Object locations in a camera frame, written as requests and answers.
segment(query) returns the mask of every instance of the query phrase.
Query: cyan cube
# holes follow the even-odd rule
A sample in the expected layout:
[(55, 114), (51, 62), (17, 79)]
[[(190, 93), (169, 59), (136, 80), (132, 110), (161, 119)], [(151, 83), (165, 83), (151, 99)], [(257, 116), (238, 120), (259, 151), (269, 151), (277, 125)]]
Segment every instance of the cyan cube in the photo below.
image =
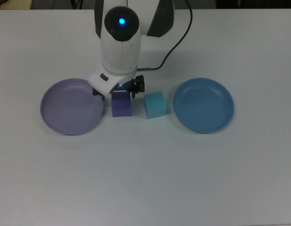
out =
[(144, 106), (148, 119), (164, 116), (168, 109), (162, 92), (145, 94)]
[(132, 116), (131, 96), (127, 91), (112, 93), (113, 117)]

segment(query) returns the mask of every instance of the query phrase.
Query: table surface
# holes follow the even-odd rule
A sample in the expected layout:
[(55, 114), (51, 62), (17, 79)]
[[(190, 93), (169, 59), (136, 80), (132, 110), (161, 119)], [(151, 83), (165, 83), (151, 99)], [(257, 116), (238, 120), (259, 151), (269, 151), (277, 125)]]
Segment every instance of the table surface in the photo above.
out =
[[(142, 37), (140, 67), (160, 64), (184, 33)], [(291, 224), (291, 10), (194, 10), (162, 69), (166, 116), (111, 108), (91, 132), (63, 136), (40, 116), (54, 83), (87, 79), (100, 60), (92, 10), (0, 11), (0, 226)], [(221, 132), (197, 134), (172, 97), (190, 78), (223, 84), (235, 103)]]

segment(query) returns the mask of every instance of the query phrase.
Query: white robot body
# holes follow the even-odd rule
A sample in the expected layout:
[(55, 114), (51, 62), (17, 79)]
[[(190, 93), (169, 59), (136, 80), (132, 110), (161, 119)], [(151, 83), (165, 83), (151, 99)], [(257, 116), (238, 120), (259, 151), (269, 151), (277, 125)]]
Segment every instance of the white robot body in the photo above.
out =
[(96, 94), (107, 96), (134, 78), (141, 35), (160, 37), (171, 28), (163, 26), (165, 5), (172, 26), (172, 0), (96, 0), (96, 32), (101, 39), (102, 59), (89, 77)]

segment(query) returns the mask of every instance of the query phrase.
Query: plate rim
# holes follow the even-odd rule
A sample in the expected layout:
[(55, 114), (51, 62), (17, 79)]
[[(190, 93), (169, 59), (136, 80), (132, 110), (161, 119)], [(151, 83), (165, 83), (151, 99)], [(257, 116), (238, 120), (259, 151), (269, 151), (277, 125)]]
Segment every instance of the plate rim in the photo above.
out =
[[(189, 83), (190, 81), (195, 81), (195, 80), (199, 80), (199, 81), (204, 81), (205, 83), (209, 82), (209, 83), (215, 83), (217, 84), (218, 86), (222, 87), (224, 89), (225, 92), (227, 92), (228, 95), (226, 96), (229, 96), (229, 102), (232, 106), (232, 111), (229, 115), (229, 119), (228, 121), (226, 121), (224, 123), (224, 125), (222, 125), (221, 127), (217, 128), (217, 129), (214, 129), (214, 130), (199, 130), (199, 129), (194, 129), (193, 127), (191, 127), (189, 124), (186, 124), (185, 122), (183, 122), (183, 120), (180, 118), (179, 114), (178, 114), (178, 111), (177, 111), (177, 108), (175, 107), (176, 106), (176, 100), (177, 100), (177, 96), (179, 95), (179, 89), (181, 87), (183, 87), (184, 85), (186, 85), (187, 83)], [(213, 79), (209, 79), (209, 78), (203, 78), (203, 77), (200, 77), (200, 78), (192, 78), (192, 79), (189, 79), (189, 80), (186, 80), (185, 82), (183, 82), (181, 85), (179, 85), (179, 87), (176, 89), (175, 93), (174, 93), (174, 97), (173, 97), (173, 109), (174, 109), (174, 112), (175, 112), (175, 115), (177, 116), (177, 118), (179, 119), (179, 121), (185, 126), (187, 127), (188, 129), (190, 129), (191, 131), (194, 131), (194, 132), (197, 132), (197, 133), (202, 133), (202, 134), (209, 134), (209, 133), (215, 133), (215, 132), (218, 132), (220, 130), (222, 130), (223, 128), (225, 128), (229, 123), (230, 121), (232, 120), (233, 118), (233, 115), (234, 115), (234, 100), (233, 100), (233, 97), (231, 95), (231, 93), (229, 92), (229, 90), (223, 86), (221, 83), (213, 80)]]
[(45, 116), (44, 114), (42, 113), (42, 110), (44, 108), (44, 102), (46, 101), (46, 98), (48, 98), (47, 96), (49, 95), (49, 93), (51, 92), (51, 90), (55, 87), (55, 86), (58, 86), (59, 84), (61, 83), (64, 83), (64, 82), (67, 82), (67, 81), (71, 81), (71, 80), (74, 80), (74, 81), (82, 81), (82, 82), (87, 82), (88, 81), (86, 79), (82, 79), (82, 78), (68, 78), (68, 79), (63, 79), (63, 80), (60, 80), (56, 83), (54, 83), (52, 86), (50, 86), (46, 92), (43, 94), (43, 97), (41, 99), (41, 102), (40, 102), (40, 115), (41, 115), (41, 118), (43, 120), (43, 122), (50, 128), (52, 129), (53, 131), (59, 133), (59, 134), (63, 134), (63, 135), (67, 135), (67, 136), (78, 136), (78, 135), (82, 135), (84, 133), (87, 133), (89, 131), (91, 131), (100, 121), (100, 118), (102, 117), (102, 114), (103, 114), (103, 111), (104, 111), (104, 102), (102, 102), (102, 105), (100, 106), (100, 111), (101, 111), (101, 116), (98, 120), (94, 121), (94, 123), (90, 124), (90, 126), (86, 129), (82, 129), (81, 131), (79, 132), (75, 132), (75, 131), (72, 131), (72, 132), (67, 132), (67, 131), (61, 131), (61, 130), (57, 130), (55, 129), (51, 123), (48, 122), (48, 120), (45, 119)]

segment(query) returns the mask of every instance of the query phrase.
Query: plate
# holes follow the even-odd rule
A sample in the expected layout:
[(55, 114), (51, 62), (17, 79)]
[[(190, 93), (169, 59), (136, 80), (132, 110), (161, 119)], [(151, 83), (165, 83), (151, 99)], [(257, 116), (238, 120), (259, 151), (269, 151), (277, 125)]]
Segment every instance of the plate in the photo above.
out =
[(101, 96), (93, 96), (92, 86), (84, 79), (66, 79), (54, 84), (44, 94), (40, 105), (47, 126), (73, 136), (93, 129), (103, 109)]
[(206, 78), (184, 82), (175, 92), (173, 106), (182, 124), (199, 133), (221, 130), (234, 114), (234, 101), (229, 91)]

